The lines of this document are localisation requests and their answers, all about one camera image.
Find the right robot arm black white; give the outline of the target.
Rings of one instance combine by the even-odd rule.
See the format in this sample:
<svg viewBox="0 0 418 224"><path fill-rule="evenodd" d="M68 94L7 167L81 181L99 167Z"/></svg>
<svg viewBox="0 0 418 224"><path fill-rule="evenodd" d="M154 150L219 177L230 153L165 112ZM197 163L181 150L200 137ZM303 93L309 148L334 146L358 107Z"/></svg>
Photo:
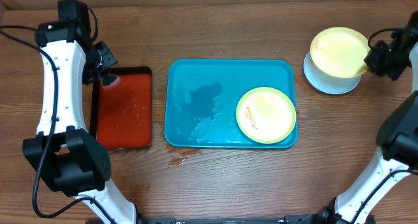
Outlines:
<svg viewBox="0 0 418 224"><path fill-rule="evenodd" d="M368 71L397 80L412 69L411 95L384 121L376 152L361 175L303 223L374 223L374 206L403 178L417 174L417 13L403 28L390 28L391 43L380 40L364 61Z"/></svg>

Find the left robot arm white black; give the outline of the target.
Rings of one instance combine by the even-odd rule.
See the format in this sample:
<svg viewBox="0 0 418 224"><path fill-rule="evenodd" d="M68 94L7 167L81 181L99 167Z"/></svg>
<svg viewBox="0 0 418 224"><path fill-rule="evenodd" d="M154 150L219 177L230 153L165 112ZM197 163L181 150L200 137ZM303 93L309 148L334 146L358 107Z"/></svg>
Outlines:
<svg viewBox="0 0 418 224"><path fill-rule="evenodd" d="M51 191L84 202L103 223L138 223L137 207L111 179L107 150L88 133L82 86L115 84L116 59L94 43L89 24L77 19L40 24L35 41L44 66L42 114L34 138L23 141L25 158Z"/></svg>

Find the light blue plate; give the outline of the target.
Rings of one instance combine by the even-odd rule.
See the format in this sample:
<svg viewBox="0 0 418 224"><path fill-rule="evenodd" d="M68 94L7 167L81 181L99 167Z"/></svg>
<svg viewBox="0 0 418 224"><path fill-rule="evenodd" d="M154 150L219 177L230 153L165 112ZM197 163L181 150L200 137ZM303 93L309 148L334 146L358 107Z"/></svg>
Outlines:
<svg viewBox="0 0 418 224"><path fill-rule="evenodd" d="M315 65L309 52L304 58L303 71L307 81L309 81L316 90L330 95L348 93L355 89L361 81L361 76L338 78L326 74Z"/></svg>

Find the yellow plate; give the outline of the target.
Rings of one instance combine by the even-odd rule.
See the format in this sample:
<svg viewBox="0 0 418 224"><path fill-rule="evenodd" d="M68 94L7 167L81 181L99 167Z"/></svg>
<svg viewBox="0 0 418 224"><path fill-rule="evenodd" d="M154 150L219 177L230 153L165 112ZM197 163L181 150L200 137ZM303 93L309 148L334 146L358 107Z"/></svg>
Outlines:
<svg viewBox="0 0 418 224"><path fill-rule="evenodd" d="M249 139L274 144L286 139L297 123L296 108L282 91L254 88L245 93L236 107L236 122Z"/></svg>
<svg viewBox="0 0 418 224"><path fill-rule="evenodd" d="M314 64L337 78L353 78L367 71L364 62L370 48L368 39L347 27L330 27L319 32L310 45Z"/></svg>

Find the yellow plate top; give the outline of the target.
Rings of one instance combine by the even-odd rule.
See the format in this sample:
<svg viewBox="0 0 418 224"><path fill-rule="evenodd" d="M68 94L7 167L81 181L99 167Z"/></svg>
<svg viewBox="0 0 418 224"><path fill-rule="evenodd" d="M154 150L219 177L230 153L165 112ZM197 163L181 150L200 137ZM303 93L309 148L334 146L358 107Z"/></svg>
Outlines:
<svg viewBox="0 0 418 224"><path fill-rule="evenodd" d="M353 78L367 71L364 62L370 48L368 39L347 27L330 27L319 32L310 45L314 64L337 78Z"/></svg>

